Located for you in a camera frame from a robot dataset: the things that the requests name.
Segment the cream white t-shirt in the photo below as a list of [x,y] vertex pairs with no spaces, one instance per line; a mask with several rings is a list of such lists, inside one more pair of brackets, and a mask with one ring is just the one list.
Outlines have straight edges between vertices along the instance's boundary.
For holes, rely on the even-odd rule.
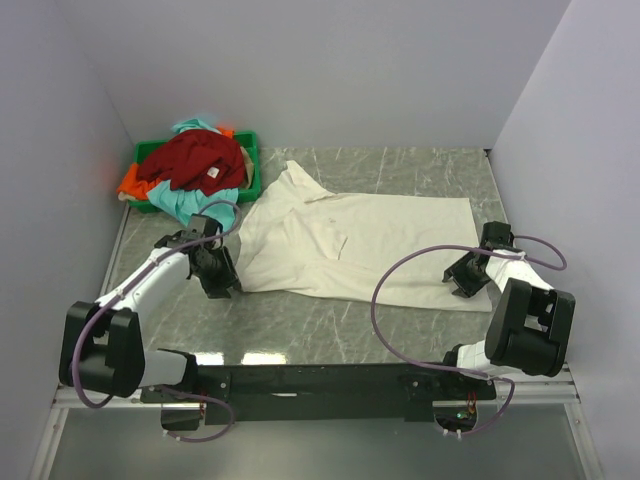
[[426,254],[384,273],[422,248],[478,244],[466,198],[332,193],[289,161],[245,216],[236,263],[247,292],[289,291],[318,298],[488,312],[482,292],[453,295],[443,271],[456,251]]

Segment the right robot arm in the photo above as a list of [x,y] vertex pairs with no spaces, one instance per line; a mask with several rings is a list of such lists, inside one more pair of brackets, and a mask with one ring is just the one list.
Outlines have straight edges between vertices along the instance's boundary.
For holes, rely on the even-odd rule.
[[544,281],[514,246],[515,239],[510,225],[487,222],[479,244],[485,252],[468,252],[444,271],[443,280],[455,284],[456,296],[470,299],[490,283],[501,293],[485,339],[445,354],[450,367],[438,378],[449,398],[460,399],[473,388],[470,370],[554,377],[564,364],[575,297]]

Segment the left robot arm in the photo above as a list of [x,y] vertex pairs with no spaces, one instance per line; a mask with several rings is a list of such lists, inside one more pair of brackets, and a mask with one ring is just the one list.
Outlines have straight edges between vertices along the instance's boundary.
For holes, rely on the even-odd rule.
[[193,399],[200,388],[195,355],[148,350],[142,326],[156,307],[181,283],[200,282],[210,299],[225,299],[241,287],[223,239],[222,224],[202,214],[162,237],[149,257],[126,280],[93,302],[78,301],[66,313],[59,363],[60,382],[75,390],[89,408],[127,398],[142,388],[159,387],[176,401]]

